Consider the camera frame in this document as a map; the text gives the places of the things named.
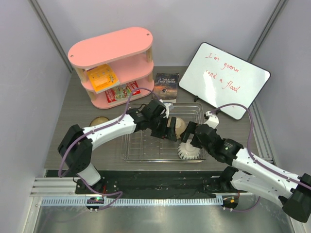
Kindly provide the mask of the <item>beige floral ceramic bowl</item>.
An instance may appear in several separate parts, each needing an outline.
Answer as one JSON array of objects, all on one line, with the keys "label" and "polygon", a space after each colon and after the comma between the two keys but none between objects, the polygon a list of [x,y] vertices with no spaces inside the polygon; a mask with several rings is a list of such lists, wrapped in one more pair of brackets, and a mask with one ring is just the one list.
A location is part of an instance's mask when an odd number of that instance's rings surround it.
[{"label": "beige floral ceramic bowl", "polygon": [[185,131],[186,127],[187,126],[184,120],[180,117],[177,117],[175,123],[175,134],[177,139],[180,138],[181,134]]}]

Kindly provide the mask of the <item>white blue-petal bowl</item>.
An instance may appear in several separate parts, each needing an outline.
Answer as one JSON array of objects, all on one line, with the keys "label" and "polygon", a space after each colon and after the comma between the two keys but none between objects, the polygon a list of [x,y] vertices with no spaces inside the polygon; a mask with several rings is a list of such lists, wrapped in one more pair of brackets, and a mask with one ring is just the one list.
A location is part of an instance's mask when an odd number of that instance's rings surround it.
[{"label": "white blue-petal bowl", "polygon": [[182,160],[196,160],[200,156],[200,149],[194,147],[191,140],[187,140],[186,143],[179,144],[177,154]]}]

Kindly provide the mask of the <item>black patterned ceramic bowl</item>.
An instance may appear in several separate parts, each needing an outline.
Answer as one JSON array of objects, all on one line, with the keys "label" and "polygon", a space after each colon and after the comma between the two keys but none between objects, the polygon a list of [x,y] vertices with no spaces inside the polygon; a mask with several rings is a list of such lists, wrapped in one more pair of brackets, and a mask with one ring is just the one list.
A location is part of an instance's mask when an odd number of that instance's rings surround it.
[{"label": "black patterned ceramic bowl", "polygon": [[92,127],[92,126],[96,126],[96,125],[100,125],[100,124],[103,124],[103,123],[106,123],[108,122],[109,119],[105,116],[99,116],[99,117],[96,117],[95,119],[93,119],[89,126]]}]

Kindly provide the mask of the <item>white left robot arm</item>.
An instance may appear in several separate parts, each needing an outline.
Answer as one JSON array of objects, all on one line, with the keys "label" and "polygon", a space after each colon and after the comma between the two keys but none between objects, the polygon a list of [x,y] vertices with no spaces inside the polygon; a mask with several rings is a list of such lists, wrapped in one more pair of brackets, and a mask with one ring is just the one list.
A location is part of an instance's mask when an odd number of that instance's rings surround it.
[{"label": "white left robot arm", "polygon": [[127,108],[121,116],[97,126],[71,126],[58,146],[61,165],[67,165],[83,179],[92,193],[100,193],[104,184],[91,163],[92,152],[115,138],[144,130],[150,130],[153,137],[176,141],[176,118],[169,116],[172,109],[172,103],[151,100],[140,108]]}]

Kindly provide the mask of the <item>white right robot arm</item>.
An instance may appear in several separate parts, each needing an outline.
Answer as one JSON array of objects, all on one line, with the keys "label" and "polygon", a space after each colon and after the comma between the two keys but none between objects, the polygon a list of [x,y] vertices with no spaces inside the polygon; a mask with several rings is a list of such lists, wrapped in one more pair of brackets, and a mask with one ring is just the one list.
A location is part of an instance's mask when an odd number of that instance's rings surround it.
[{"label": "white right robot arm", "polygon": [[290,173],[259,158],[242,144],[221,138],[207,124],[190,122],[181,133],[182,142],[192,135],[191,145],[205,149],[218,162],[228,167],[219,180],[226,192],[234,188],[267,199],[291,218],[306,223],[311,215],[311,176]]}]

